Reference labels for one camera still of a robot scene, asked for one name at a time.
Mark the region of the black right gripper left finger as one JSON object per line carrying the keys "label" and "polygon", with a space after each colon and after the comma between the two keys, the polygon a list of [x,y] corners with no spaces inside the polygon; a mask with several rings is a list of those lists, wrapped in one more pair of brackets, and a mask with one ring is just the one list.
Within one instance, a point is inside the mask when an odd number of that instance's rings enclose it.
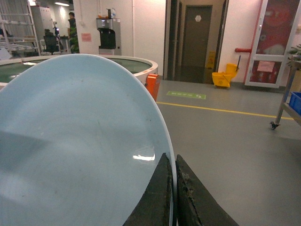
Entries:
{"label": "black right gripper left finger", "polygon": [[163,153],[155,171],[125,226],[168,226],[172,196],[172,170],[169,158]]}

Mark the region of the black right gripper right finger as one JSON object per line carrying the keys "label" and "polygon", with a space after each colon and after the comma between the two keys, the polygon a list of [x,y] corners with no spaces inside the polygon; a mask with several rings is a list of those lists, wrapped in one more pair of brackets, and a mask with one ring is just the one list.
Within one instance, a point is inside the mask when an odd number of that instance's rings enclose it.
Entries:
{"label": "black right gripper right finger", "polygon": [[177,221],[180,226],[237,226],[181,155],[176,158]]}

